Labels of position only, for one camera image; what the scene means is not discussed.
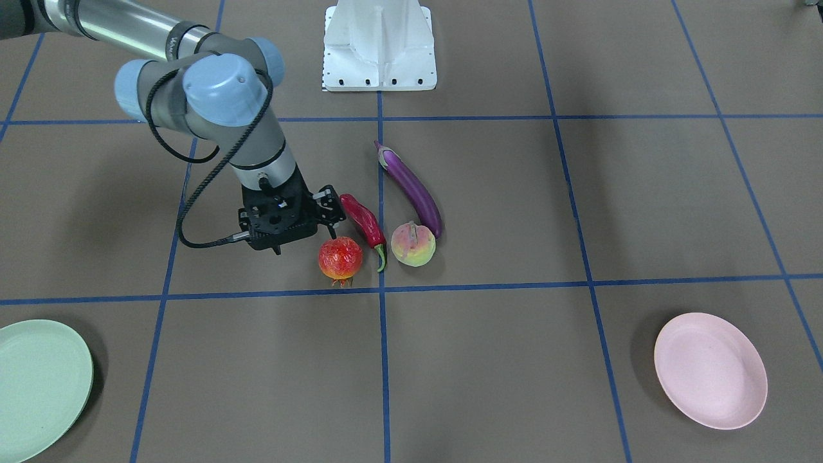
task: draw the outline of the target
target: green plate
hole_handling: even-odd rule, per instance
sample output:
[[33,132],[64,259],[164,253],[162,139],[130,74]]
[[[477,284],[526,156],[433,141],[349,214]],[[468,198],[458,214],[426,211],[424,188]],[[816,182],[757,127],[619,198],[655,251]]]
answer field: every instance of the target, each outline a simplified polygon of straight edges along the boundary
[[94,368],[83,338],[62,323],[27,320],[0,330],[0,463],[49,448],[74,424]]

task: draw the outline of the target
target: grid line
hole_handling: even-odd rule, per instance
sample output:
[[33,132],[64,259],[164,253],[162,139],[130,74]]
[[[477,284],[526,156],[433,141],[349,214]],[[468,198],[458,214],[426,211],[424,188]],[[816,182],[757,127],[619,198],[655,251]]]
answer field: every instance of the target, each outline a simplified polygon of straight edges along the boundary
[[629,446],[629,438],[626,435],[625,424],[623,421],[623,412],[621,410],[620,396],[617,392],[617,384],[615,382],[614,371],[611,367],[611,356],[609,355],[609,347],[606,339],[606,331],[603,328],[602,317],[600,316],[600,306],[597,302],[597,291],[594,286],[592,278],[592,268],[588,261],[588,253],[586,252],[586,241],[583,235],[583,227],[580,224],[580,216],[578,214],[577,202],[574,200],[574,186],[569,172],[569,164],[565,156],[565,148],[563,146],[563,137],[560,132],[560,121],[557,118],[557,111],[555,108],[554,96],[551,92],[551,80],[549,79],[548,67],[546,66],[546,56],[543,53],[542,41],[540,39],[540,30],[537,26],[537,15],[534,12],[534,4],[532,0],[528,0],[528,10],[532,17],[532,28],[534,29],[534,40],[537,44],[537,54],[540,57],[540,65],[543,71],[543,81],[546,84],[546,96],[549,100],[549,109],[551,111],[552,124],[554,125],[555,138],[557,141],[557,149],[560,152],[560,163],[563,165],[563,176],[565,177],[566,186],[569,191],[569,202],[571,212],[574,216],[574,223],[577,227],[577,235],[580,245],[580,255],[583,259],[583,266],[586,271],[586,283],[588,286],[588,293],[592,300],[592,309],[594,310],[594,320],[597,323],[597,334],[600,338],[600,349],[602,350],[603,363],[606,367],[606,375],[609,380],[609,388],[611,390],[611,401],[614,404],[615,416],[617,419],[617,427],[620,430],[621,442],[623,444],[623,453],[626,463],[632,463],[631,449]]
[[768,223],[766,223],[763,210],[760,208],[760,203],[757,201],[757,196],[755,195],[754,188],[751,186],[751,182],[749,181],[749,176],[746,173],[746,168],[744,167],[743,162],[740,158],[740,153],[737,151],[737,146],[735,145],[734,139],[732,138],[732,133],[728,129],[728,124],[726,124],[726,117],[720,110],[720,104],[717,101],[711,83],[709,83],[709,78],[707,77],[703,64],[700,61],[700,56],[697,54],[697,48],[695,47],[695,44],[691,39],[688,27],[686,27],[686,21],[683,19],[683,15],[680,12],[680,8],[677,6],[677,0],[672,0],[672,7],[674,8],[674,12],[677,15],[677,20],[680,22],[681,28],[683,29],[683,35],[686,36],[686,42],[688,42],[689,44],[689,49],[691,50],[692,56],[695,59],[697,68],[700,70],[700,75],[703,77],[703,82],[706,85],[706,90],[709,92],[709,97],[711,98],[712,104],[714,105],[714,109],[715,111],[717,111],[720,124],[723,126],[723,131],[726,133],[726,139],[728,140],[729,147],[732,149],[734,160],[737,163],[737,169],[740,171],[740,176],[743,179],[743,183],[746,185],[746,190],[748,191],[751,203],[757,211],[757,217],[760,219],[760,224],[763,227],[763,232],[765,233],[766,238],[769,241],[769,246],[771,246],[772,253],[774,254],[774,260],[777,262],[778,268],[780,269],[780,274],[783,277],[783,281],[786,283],[786,289],[788,290],[789,296],[792,298],[792,304],[794,305],[794,309],[797,312],[797,317],[800,319],[803,330],[806,332],[806,337],[808,338],[809,344],[811,345],[811,350],[812,352],[814,352],[815,357],[817,359],[817,366],[823,372],[823,357],[821,356],[821,351],[817,347],[817,342],[815,341],[814,334],[811,332],[811,327],[809,326],[808,321],[806,320],[806,315],[803,313],[803,308],[800,305],[800,301],[797,299],[797,295],[794,293],[792,281],[788,277],[786,267],[783,265],[783,260],[780,258],[780,253],[778,252],[777,244],[774,242],[774,238],[772,237],[771,231],[769,230],[769,225]]
[[0,127],[0,143],[2,143],[3,138],[6,136],[6,130],[8,129],[9,124],[12,121],[12,116],[14,115],[14,111],[17,109],[17,103],[20,102],[20,97],[23,95],[23,87],[26,86],[26,81],[29,80],[29,74],[31,73],[31,69],[35,65],[35,60],[37,59],[37,53],[40,52],[40,46],[43,44],[43,38],[45,34],[40,34],[40,37],[37,39],[37,43],[35,47],[31,50],[31,56],[29,57],[29,62],[26,65],[26,70],[23,71],[23,76],[20,78],[20,84],[17,86],[17,91],[14,93],[14,98],[12,99],[12,105],[9,106],[8,112],[6,113],[6,118],[4,119],[2,127]]
[[[383,122],[428,122],[454,120],[602,120],[602,119],[720,119],[721,116],[704,114],[682,115],[444,115],[444,116],[384,116]],[[823,114],[723,114],[724,119],[823,119]],[[281,122],[377,122],[373,116],[285,116],[278,117]],[[135,119],[21,119],[2,121],[7,125],[108,125],[108,124],[144,124]]]
[[[194,158],[194,153],[197,151],[198,141],[196,138],[192,139],[191,147],[188,150],[188,157]],[[177,213],[179,214],[186,202],[186,187],[188,186],[188,179],[191,176],[192,165],[186,166],[186,174],[183,178],[183,188],[180,191],[180,201],[177,206]],[[174,258],[177,256],[177,229],[175,227],[171,238],[171,245],[169,248],[169,258],[167,260],[165,269],[165,278],[163,279],[163,292],[160,294],[160,306],[157,309],[157,319],[155,321],[154,336],[151,338],[151,351],[149,352],[149,361],[146,366],[146,380],[143,382],[143,393],[140,399],[140,409],[137,411],[137,424],[134,428],[134,441],[132,443],[132,453],[129,459],[130,463],[137,462],[137,454],[140,451],[140,439],[142,437],[143,423],[146,419],[146,408],[148,407],[149,394],[151,393],[151,379],[154,377],[154,366],[157,359],[157,348],[160,346],[160,332],[163,330],[163,319],[165,318],[165,307],[169,301],[169,289],[171,287],[171,275],[174,271]]]
[[[639,278],[624,280],[593,280],[595,287],[606,286],[654,286],[669,284],[702,284],[702,283],[745,283],[764,281],[791,280],[823,280],[823,274],[789,274],[786,277],[780,274],[771,275],[741,275],[721,277],[682,277],[682,278]],[[580,288],[587,287],[588,281],[565,282],[535,282],[535,283],[467,283],[441,284],[425,286],[386,286],[386,293],[394,292],[449,292],[449,291],[491,291],[517,289],[545,289],[545,288]],[[48,304],[95,304],[104,302],[159,302],[163,297],[168,301],[197,301],[206,299],[244,299],[255,297],[303,297],[303,296],[330,296],[347,294],[377,294],[380,287],[346,288],[346,289],[289,289],[281,291],[247,291],[247,292],[189,292],[161,294],[136,294],[122,296],[89,296],[89,297],[38,297],[19,299],[0,299],[0,306],[38,306]]]
[[[377,141],[383,143],[383,92],[377,92]],[[379,162],[377,165],[377,215],[378,225],[380,230],[383,230],[384,224],[384,179],[385,175],[383,167]],[[379,309],[380,309],[380,371],[383,379],[383,460],[384,463],[390,463],[392,460],[392,433],[391,433],[391,419],[389,403],[389,383],[388,383],[388,317],[386,316],[386,268],[384,266],[383,272],[379,276]]]

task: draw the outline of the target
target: plate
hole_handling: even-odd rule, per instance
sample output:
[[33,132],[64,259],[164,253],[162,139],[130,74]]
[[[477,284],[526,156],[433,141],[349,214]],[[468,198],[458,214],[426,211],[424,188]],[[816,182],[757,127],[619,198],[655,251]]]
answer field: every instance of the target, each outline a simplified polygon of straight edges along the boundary
[[74,424],[91,392],[91,353],[62,323],[27,320],[0,330],[0,463],[49,448]]
[[697,423],[737,429],[763,411],[763,360],[734,325],[705,313],[671,319],[654,345],[654,367],[669,399]]

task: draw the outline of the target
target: eggplant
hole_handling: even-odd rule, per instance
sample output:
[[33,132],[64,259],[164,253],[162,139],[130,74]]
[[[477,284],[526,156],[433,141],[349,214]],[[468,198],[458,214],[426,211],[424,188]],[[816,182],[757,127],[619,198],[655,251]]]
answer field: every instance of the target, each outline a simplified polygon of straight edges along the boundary
[[417,175],[414,175],[414,172],[400,160],[396,152],[381,145],[377,140],[374,141],[374,145],[377,147],[377,158],[380,165],[398,183],[403,193],[409,198],[411,205],[417,211],[421,225],[429,228],[435,238],[440,238],[440,234],[443,232],[443,220],[440,218],[440,210],[437,209],[437,203],[431,197],[429,190],[423,186]]

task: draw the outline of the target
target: pomegranate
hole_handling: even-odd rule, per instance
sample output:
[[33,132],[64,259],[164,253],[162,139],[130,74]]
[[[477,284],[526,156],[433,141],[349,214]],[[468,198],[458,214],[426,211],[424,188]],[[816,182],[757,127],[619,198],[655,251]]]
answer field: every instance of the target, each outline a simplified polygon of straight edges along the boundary
[[342,288],[346,282],[351,286],[351,277],[363,264],[363,250],[350,237],[340,236],[320,246],[318,264],[323,274],[332,279],[332,286],[340,283]]

